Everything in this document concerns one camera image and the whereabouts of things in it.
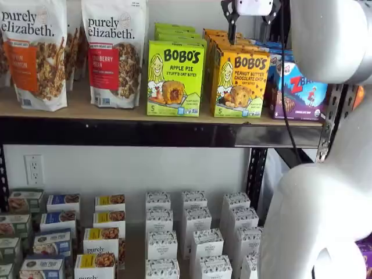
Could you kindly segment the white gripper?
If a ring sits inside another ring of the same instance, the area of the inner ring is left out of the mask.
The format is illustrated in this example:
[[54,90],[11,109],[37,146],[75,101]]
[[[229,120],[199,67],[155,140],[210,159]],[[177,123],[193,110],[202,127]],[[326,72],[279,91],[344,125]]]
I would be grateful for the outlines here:
[[223,0],[221,8],[228,22],[228,41],[231,45],[237,40],[237,20],[239,16],[262,16],[260,39],[270,41],[271,25],[281,9],[279,0]]

